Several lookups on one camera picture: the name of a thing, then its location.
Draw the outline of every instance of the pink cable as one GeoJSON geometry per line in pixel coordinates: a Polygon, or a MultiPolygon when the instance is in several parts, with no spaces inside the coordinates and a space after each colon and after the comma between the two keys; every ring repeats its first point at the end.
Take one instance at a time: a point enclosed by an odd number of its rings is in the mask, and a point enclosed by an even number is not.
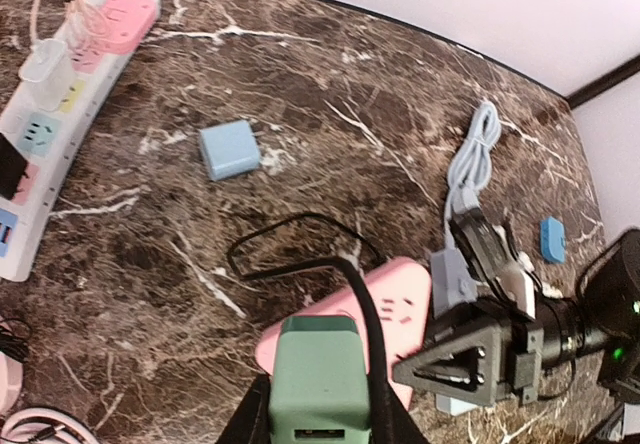
{"type": "MultiPolygon", "coordinates": [[[[42,0],[33,0],[29,30],[31,34],[31,46],[35,47],[38,39],[38,11],[42,0]]],[[[71,29],[73,43],[70,47],[79,48],[86,44],[87,37],[103,38],[109,33],[109,24],[106,17],[99,9],[87,3],[85,0],[67,0],[65,20],[71,29]]]]}

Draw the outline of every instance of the pink power strip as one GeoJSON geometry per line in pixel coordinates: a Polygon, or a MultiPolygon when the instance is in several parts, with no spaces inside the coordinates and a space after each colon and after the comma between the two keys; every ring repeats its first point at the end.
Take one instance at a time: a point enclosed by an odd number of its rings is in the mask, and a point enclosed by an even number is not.
{"type": "Polygon", "coordinates": [[[111,34],[95,43],[98,52],[129,54],[140,44],[156,20],[157,6],[151,0],[107,0],[101,11],[111,34]]]}
{"type": "MultiPolygon", "coordinates": [[[[404,356],[422,347],[431,297],[431,276],[417,262],[407,257],[398,257],[367,274],[365,282],[382,322],[391,387],[408,409],[413,389],[391,381],[391,367],[404,356]]],[[[367,329],[351,288],[331,294],[295,315],[347,315],[354,319],[362,339],[367,371],[369,370],[367,329]]],[[[281,326],[282,321],[264,331],[256,347],[258,365],[269,374],[273,374],[281,326]]]]}

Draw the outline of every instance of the green charger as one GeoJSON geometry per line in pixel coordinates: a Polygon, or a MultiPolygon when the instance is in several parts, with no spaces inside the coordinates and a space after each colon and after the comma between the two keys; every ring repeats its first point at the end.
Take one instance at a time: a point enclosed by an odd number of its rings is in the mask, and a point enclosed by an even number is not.
{"type": "Polygon", "coordinates": [[[293,316],[282,325],[269,399],[272,444],[368,444],[362,341],[346,316],[293,316]]]}

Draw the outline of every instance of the blue power adapter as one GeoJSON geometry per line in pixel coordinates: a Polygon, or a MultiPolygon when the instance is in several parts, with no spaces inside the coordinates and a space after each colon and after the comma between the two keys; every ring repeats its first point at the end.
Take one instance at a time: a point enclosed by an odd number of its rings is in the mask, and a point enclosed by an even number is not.
{"type": "Polygon", "coordinates": [[[237,176],[260,166],[260,149],[251,126],[245,120],[201,130],[200,149],[213,181],[237,176]]]}
{"type": "Polygon", "coordinates": [[[540,222],[540,252],[546,261],[563,264],[566,245],[562,222],[553,217],[540,222]]]}

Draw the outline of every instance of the yellow outlet cover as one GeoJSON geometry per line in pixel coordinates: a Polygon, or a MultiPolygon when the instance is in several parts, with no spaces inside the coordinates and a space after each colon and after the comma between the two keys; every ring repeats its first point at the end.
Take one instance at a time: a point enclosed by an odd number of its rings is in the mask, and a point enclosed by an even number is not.
{"type": "Polygon", "coordinates": [[[73,83],[73,86],[71,86],[71,89],[69,90],[69,94],[67,94],[67,96],[60,103],[60,108],[59,108],[60,112],[64,112],[65,114],[68,114],[71,112],[74,104],[78,100],[78,96],[82,94],[84,85],[85,85],[85,82],[81,79],[78,79],[76,80],[76,82],[73,83]]]}

